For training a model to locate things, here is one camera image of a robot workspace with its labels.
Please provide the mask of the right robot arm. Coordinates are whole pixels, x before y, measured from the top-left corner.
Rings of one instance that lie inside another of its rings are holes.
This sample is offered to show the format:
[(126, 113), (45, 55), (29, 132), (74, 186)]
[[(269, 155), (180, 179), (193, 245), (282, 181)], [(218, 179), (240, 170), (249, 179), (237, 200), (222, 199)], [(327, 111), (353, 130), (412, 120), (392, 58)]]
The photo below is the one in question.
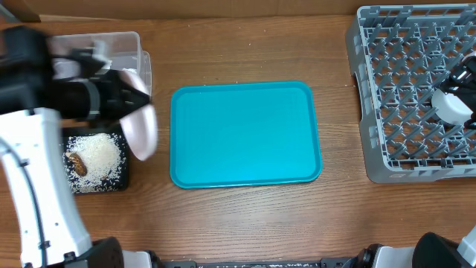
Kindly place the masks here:
[[(475, 53), (464, 57), (439, 86), (432, 105), (443, 111), (446, 122), (475, 128)], [(344, 267), (427, 267), (451, 268), (475, 266), (475, 230), (460, 243), (433, 232), (424, 234), (414, 247), (393, 248), (372, 244), (349, 259)]]

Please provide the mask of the brown food scrap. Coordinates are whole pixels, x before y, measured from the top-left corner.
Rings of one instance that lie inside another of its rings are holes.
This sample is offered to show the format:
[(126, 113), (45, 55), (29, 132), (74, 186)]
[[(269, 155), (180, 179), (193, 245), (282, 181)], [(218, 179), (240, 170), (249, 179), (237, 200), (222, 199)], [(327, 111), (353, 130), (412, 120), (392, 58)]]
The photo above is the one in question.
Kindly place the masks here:
[(74, 171), (78, 176), (86, 176), (88, 173), (87, 167), (84, 164), (83, 160), (77, 153), (69, 153), (65, 154), (67, 159), (73, 164)]

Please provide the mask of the large white plate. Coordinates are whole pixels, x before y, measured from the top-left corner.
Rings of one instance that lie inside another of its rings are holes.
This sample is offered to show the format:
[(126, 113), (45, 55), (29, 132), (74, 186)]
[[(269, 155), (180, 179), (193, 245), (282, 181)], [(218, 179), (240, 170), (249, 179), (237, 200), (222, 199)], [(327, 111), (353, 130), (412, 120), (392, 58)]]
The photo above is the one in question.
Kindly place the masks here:
[(120, 119), (120, 126), (130, 150), (137, 159), (145, 161), (155, 152), (158, 143), (158, 121), (151, 102), (151, 93), (135, 72), (123, 69), (119, 73), (122, 81), (148, 97), (147, 105)]

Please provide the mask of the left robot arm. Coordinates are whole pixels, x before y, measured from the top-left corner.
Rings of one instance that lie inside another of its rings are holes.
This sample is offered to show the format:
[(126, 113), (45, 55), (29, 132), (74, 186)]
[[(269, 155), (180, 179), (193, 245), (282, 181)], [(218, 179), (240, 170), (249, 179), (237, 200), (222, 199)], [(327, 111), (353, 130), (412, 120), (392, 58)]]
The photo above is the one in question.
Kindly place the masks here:
[(62, 121), (92, 133), (119, 125), (148, 159), (158, 143), (149, 55), (135, 32), (49, 36), (24, 25), (1, 32), (1, 162), (21, 235), (24, 267), (159, 267), (151, 251), (92, 241), (62, 158)]

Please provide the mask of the small white bowl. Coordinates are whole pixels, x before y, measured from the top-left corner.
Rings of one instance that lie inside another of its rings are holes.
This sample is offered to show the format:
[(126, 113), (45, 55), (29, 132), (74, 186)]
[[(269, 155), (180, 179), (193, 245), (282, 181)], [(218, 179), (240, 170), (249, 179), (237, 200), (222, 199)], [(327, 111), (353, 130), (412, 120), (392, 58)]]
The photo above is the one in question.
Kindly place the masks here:
[(437, 108), (436, 115), (441, 120), (452, 125), (463, 125), (473, 113), (459, 97), (439, 89), (433, 93), (431, 105)]

